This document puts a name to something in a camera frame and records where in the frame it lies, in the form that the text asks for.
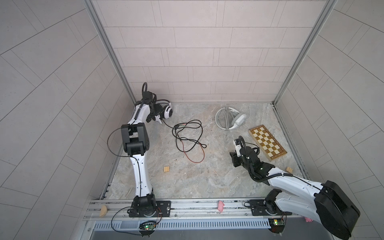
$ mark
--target red wire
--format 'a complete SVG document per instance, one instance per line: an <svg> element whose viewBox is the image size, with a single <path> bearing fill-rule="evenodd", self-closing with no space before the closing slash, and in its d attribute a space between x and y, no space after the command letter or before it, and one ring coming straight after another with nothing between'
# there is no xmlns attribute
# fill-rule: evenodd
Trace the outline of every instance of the red wire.
<svg viewBox="0 0 384 240"><path fill-rule="evenodd" d="M205 158L205 152L204 152L204 148L203 148L203 146L201 146L201 143L199 143L199 144L200 144L201 150L203 150L203 154L204 154L204 155L203 155L203 159L201 159L200 162L194 162L194 161L192 161L192 160L189 159L187 153L184 151L184 143L183 143L183 140L180 139L180 141L181 141L181 144L183 144L183 152L184 152L184 154L187 156L187 158L188 158L189 161L191 161L191 162L193 162L193 163L201 163L201 162L204 160L204 158Z"/></svg>

